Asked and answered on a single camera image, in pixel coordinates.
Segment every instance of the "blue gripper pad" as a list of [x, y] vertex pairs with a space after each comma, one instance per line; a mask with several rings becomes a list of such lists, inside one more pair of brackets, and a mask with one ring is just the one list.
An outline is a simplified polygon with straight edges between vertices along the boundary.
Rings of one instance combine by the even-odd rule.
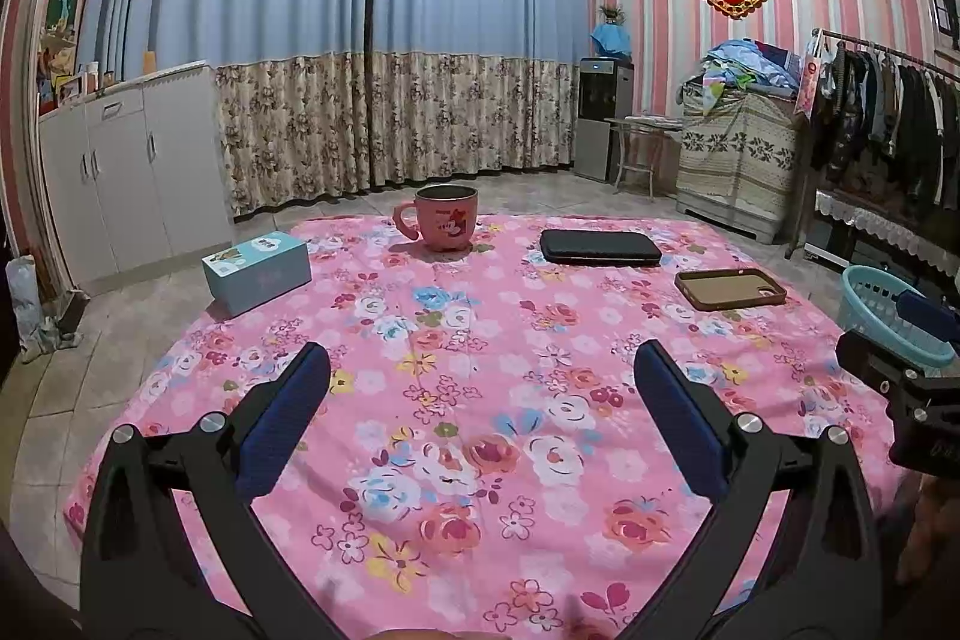
[[313, 345], [304, 347], [301, 354], [304, 352], [302, 360], [295, 359], [288, 368], [293, 371], [240, 446], [236, 490], [244, 501], [274, 490], [330, 387], [330, 357], [326, 351]]
[[[634, 380], [683, 480], [716, 504], [727, 495], [726, 449], [690, 396], [690, 381], [654, 339], [637, 348]], [[723, 405], [711, 389], [704, 391]]]

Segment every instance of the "tiled floor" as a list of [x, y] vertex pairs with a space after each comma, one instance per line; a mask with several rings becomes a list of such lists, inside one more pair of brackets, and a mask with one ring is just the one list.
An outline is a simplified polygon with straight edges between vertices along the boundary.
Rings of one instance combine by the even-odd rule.
[[[646, 199], [570, 172], [509, 173], [469, 178], [480, 190], [483, 213], [616, 215], [680, 218], [673, 199]], [[414, 188], [318, 201], [256, 215], [237, 224], [238, 240], [287, 228], [319, 215], [390, 215]], [[835, 316], [838, 276], [782, 247], [724, 232], [774, 276]], [[80, 559], [59, 506], [100, 435], [123, 403], [208, 306], [198, 266], [97, 296], [83, 316], [83, 343], [74, 350], [15, 365], [0, 389], [0, 516], [40, 580], [66, 602], [77, 603]]]

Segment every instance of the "cabinet door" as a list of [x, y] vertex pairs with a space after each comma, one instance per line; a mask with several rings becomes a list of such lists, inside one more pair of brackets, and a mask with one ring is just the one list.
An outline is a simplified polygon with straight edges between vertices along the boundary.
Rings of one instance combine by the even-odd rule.
[[97, 194], [120, 271], [169, 258], [143, 112], [89, 130]]
[[143, 87], [160, 210], [174, 255], [233, 242], [209, 68]]
[[74, 285], [116, 274], [93, 180], [82, 106], [41, 119], [40, 164], [56, 238]]

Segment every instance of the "pile of clothes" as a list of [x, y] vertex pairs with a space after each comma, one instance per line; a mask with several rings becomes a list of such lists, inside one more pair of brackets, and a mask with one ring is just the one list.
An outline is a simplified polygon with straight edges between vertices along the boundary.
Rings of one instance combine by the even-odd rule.
[[792, 67], [794, 64], [785, 64], [784, 59], [776, 57], [778, 53], [787, 57], [790, 55], [785, 50], [752, 39], [729, 39], [709, 50], [700, 61], [704, 82], [704, 115], [716, 106], [726, 88], [744, 90], [750, 87], [779, 97], [795, 95], [800, 86], [799, 60], [793, 57], [795, 71], [793, 68], [784, 68], [784, 65]]
[[812, 165], [841, 184], [857, 162], [877, 170], [905, 195], [904, 212], [923, 218], [960, 199], [960, 91], [947, 79], [897, 64], [883, 53], [843, 42], [824, 52], [810, 121]]

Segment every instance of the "patterned cloth cover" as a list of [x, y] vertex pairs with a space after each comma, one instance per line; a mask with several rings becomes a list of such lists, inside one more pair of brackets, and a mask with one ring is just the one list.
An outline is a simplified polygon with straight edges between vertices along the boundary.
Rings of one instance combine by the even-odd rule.
[[[664, 256], [558, 266], [539, 250], [544, 228], [643, 232]], [[630, 622], [709, 510], [637, 395], [632, 361], [649, 338], [774, 431], [845, 426], [875, 509], [893, 499], [885, 402], [837, 366], [827, 316], [789, 288], [780, 307], [728, 313], [696, 313], [677, 290], [678, 271], [755, 266], [709, 226], [484, 215], [466, 258], [429, 254], [381, 217], [291, 233], [312, 282], [226, 322], [202, 314], [113, 426], [184, 431], [233, 410], [307, 340], [325, 345], [330, 394], [253, 509], [350, 638], [436, 627], [607, 640]], [[64, 506], [78, 533], [108, 437]], [[783, 494], [731, 599], [760, 571]], [[178, 506], [213, 594], [242, 609], [192, 496]]]
[[677, 190], [720, 196], [785, 220], [800, 158], [793, 102], [728, 89], [704, 117], [701, 86], [683, 89], [683, 130]]

